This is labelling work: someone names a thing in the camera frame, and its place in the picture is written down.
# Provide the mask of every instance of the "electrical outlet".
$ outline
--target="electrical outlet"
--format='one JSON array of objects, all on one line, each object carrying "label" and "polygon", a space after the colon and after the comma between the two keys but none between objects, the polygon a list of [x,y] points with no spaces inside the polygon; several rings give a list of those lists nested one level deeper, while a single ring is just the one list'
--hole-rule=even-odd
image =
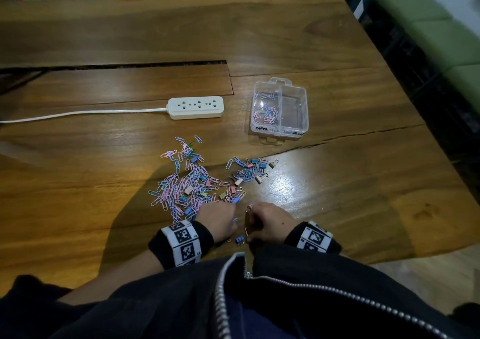
[{"label": "electrical outlet", "polygon": [[174,97],[166,110],[172,119],[219,118],[224,107],[220,96]]}]

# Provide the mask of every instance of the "power strip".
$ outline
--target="power strip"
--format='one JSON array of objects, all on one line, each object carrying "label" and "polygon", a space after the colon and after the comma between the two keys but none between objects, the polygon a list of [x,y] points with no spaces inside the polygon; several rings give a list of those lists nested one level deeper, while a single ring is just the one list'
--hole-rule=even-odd
[{"label": "power strip", "polygon": [[123,114],[123,113],[155,113],[168,112],[172,119],[219,118],[223,115],[223,99],[220,96],[174,97],[166,107],[155,109],[118,109],[118,110],[77,110],[66,113],[27,117],[17,120],[0,120],[0,124],[24,123],[66,117],[77,114]]},{"label": "power strip", "polygon": [[172,119],[219,118],[223,99],[219,96],[174,97],[166,105]]}]

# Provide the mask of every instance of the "white cable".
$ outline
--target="white cable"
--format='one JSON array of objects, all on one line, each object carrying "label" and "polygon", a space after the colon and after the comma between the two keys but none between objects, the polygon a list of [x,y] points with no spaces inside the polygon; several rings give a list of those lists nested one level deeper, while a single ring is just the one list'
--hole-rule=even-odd
[{"label": "white cable", "polygon": [[75,115],[75,114],[153,113],[153,112],[166,112],[166,111],[167,111],[166,107],[158,107],[156,109],[80,110],[80,111],[69,111],[67,113],[60,113],[60,114],[44,115],[43,117],[26,117],[25,119],[17,119],[17,120],[0,120],[0,124],[41,121],[42,119],[65,117],[67,115]]}]

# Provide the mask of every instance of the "pile of paper clips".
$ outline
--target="pile of paper clips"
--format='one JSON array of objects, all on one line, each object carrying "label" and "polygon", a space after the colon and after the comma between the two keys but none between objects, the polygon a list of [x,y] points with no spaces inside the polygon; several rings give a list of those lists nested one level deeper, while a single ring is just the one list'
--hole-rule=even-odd
[{"label": "pile of paper clips", "polygon": [[[260,99],[275,100],[275,93],[259,93],[257,91],[254,95],[254,98],[257,99],[258,97],[260,97]],[[255,123],[263,122],[264,124],[276,125],[278,117],[278,106],[268,106],[268,102],[261,102],[258,110],[253,112],[253,121]]]},{"label": "pile of paper clips", "polygon": [[[240,184],[256,180],[259,184],[268,177],[265,172],[267,165],[274,168],[278,160],[268,162],[266,159],[252,159],[239,160],[237,157],[229,160],[226,169],[230,169],[233,161],[241,167],[242,170],[237,170],[235,174],[231,174],[230,181],[223,182],[222,180],[210,176],[205,167],[199,165],[199,162],[204,162],[200,154],[195,153],[192,148],[195,141],[187,143],[183,138],[175,137],[175,140],[180,142],[182,150],[167,151],[161,155],[163,158],[170,158],[175,164],[175,173],[166,177],[158,183],[156,191],[150,190],[148,193],[156,199],[152,202],[152,206],[161,204],[165,211],[171,210],[173,222],[178,223],[185,219],[188,221],[195,220],[195,216],[202,204],[217,200],[217,193],[220,187],[225,187],[226,191],[219,195],[219,199],[225,202],[237,203],[245,196],[246,192],[240,187]],[[195,140],[202,143],[199,136],[195,135]],[[181,163],[185,160],[185,171],[189,173],[180,178]]]}]

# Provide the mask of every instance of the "wooden table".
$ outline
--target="wooden table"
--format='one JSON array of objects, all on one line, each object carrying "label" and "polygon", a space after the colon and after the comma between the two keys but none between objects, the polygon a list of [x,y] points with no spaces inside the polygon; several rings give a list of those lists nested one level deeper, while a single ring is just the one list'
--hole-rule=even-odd
[{"label": "wooden table", "polygon": [[[144,250],[171,222],[147,191],[174,171],[160,155],[178,146],[175,136],[201,136],[197,151],[219,178],[232,156],[278,159],[265,183],[245,184],[238,217],[253,200],[275,202],[332,231],[361,262],[478,241],[477,203],[344,0],[0,8],[0,67],[57,67],[0,95],[3,119],[162,107],[177,96],[225,101],[217,119],[89,115],[1,126],[0,294],[24,273],[76,287]],[[184,62],[193,64],[170,64]],[[115,66],[135,63],[151,65]],[[66,69],[79,65],[107,66]],[[307,89],[309,131],[297,141],[249,132],[254,84],[272,76]],[[209,257],[237,250],[225,244]]]}]

